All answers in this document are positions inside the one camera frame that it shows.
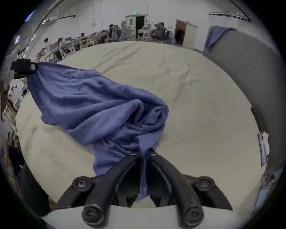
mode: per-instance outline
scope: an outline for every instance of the open doorway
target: open doorway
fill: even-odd
[[[145,16],[136,16],[136,39],[138,38],[138,30],[144,26]]]
[[[183,45],[184,36],[186,33],[187,24],[182,21],[177,21],[175,30],[176,44]]]

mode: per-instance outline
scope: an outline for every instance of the blue towel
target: blue towel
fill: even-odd
[[[105,174],[121,158],[141,150],[144,166],[138,199],[147,196],[146,152],[165,127],[168,107],[157,96],[118,84],[96,70],[38,63],[28,77],[41,119],[60,125],[83,146],[93,144],[93,168]]]
[[[212,31],[210,32],[207,40],[206,40],[206,43],[205,43],[205,47],[206,47],[206,50],[209,51],[210,47],[216,43],[218,41],[218,39],[221,38],[221,36],[223,34],[225,34],[227,31],[229,30],[237,30],[235,28],[227,28],[227,27],[221,27],[221,26],[218,26],[216,25],[215,27],[213,27]]]

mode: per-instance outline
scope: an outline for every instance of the black clamp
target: black clamp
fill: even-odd
[[[78,177],[59,199],[56,209],[84,206],[84,222],[101,228],[107,223],[110,205],[131,207],[136,200],[140,168],[140,153],[132,153],[105,175]],[[176,204],[182,227],[195,228],[202,222],[202,206],[232,210],[213,179],[183,175],[153,149],[148,151],[146,178],[148,193],[156,207]]]
[[[14,79],[21,79],[38,70],[38,64],[30,59],[17,59],[12,62],[11,70],[14,70]]]

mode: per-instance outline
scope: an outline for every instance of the white tablecloth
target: white tablecloth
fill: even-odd
[[[149,42],[116,42],[71,54],[59,64],[96,69],[118,83],[161,97],[169,116],[156,151],[180,172],[212,177],[236,208],[259,182],[257,125],[250,103],[216,64],[192,50]],[[58,201],[74,178],[94,176],[91,147],[44,124],[31,95],[16,116],[24,158]]]

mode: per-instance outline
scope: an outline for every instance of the gray panel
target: gray panel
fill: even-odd
[[[209,53],[204,50],[204,55],[233,79],[256,110],[263,130],[269,133],[266,172],[276,169],[286,158],[286,67],[283,59],[257,38],[233,30],[213,44]]]

